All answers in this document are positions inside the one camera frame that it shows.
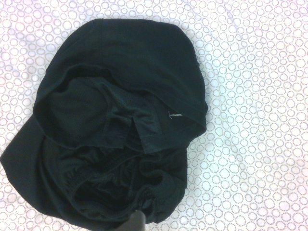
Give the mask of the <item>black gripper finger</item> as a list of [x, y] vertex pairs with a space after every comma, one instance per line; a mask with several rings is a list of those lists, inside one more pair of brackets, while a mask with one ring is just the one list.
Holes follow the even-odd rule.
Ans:
[[146, 217], [140, 210], [136, 210], [127, 223], [128, 231], [145, 231]]

